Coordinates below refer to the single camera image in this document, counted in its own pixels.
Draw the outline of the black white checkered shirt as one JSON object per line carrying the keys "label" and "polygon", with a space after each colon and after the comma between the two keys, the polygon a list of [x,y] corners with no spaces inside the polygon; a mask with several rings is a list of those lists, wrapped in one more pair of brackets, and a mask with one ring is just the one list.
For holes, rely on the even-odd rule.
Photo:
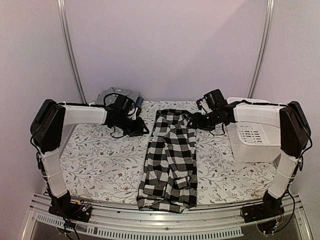
{"label": "black white checkered shirt", "polygon": [[196,131],[187,110],[157,110],[148,140],[137,206],[182,213],[197,205]]}

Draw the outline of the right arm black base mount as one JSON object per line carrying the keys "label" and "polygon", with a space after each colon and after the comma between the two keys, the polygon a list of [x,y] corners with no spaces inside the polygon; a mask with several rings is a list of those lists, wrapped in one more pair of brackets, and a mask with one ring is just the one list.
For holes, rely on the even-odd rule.
{"label": "right arm black base mount", "polygon": [[284,213],[285,211],[282,201],[264,201],[263,203],[259,204],[246,203],[240,209],[240,216],[244,219],[245,223],[273,218]]}

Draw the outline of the grey polo shirt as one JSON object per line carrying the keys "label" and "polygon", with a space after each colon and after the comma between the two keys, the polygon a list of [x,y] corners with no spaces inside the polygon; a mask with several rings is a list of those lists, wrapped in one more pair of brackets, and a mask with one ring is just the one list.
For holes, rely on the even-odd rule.
{"label": "grey polo shirt", "polygon": [[113,104],[118,97],[118,95],[127,96],[132,99],[134,102],[137,101],[138,97],[141,96],[141,93],[138,91],[130,90],[130,89],[122,89],[117,87],[110,87],[107,90],[103,90],[96,98],[96,105],[110,105]]}

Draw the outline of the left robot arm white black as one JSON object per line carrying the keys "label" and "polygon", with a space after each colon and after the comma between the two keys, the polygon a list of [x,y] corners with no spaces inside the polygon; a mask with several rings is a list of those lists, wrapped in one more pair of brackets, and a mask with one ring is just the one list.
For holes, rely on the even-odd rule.
{"label": "left robot arm white black", "polygon": [[37,165],[46,181],[51,204],[63,217],[70,217],[75,211],[60,166],[63,128],[78,124],[106,125],[121,129],[124,136],[143,136],[149,129],[139,116],[140,111],[134,101],[123,95],[109,105],[52,99],[43,102],[30,126],[30,143],[37,150]]}

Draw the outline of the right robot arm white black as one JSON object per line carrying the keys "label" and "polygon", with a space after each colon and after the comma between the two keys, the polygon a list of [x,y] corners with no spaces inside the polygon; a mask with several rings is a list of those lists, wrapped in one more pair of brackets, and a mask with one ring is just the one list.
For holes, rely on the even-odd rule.
{"label": "right robot arm white black", "polygon": [[304,163],[304,153],[312,146],[311,129],[301,105],[237,99],[208,100],[209,113],[193,114],[194,129],[227,127],[234,159],[243,163],[267,163],[279,159],[272,182],[263,195],[258,213],[274,214]]}

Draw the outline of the blue checkered shirt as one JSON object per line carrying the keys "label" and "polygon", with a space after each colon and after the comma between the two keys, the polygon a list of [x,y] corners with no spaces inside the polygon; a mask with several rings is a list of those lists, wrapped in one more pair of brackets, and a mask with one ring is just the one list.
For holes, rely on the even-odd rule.
{"label": "blue checkered shirt", "polygon": [[135,102],[135,109],[140,109],[142,107],[143,101],[144,98],[142,96],[139,96]]}

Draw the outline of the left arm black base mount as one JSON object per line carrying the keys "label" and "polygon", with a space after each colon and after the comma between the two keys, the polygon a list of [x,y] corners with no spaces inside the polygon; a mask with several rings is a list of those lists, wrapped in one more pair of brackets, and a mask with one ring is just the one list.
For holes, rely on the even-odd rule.
{"label": "left arm black base mount", "polygon": [[88,223],[92,214],[92,205],[83,201],[51,200],[48,212],[65,219]]}

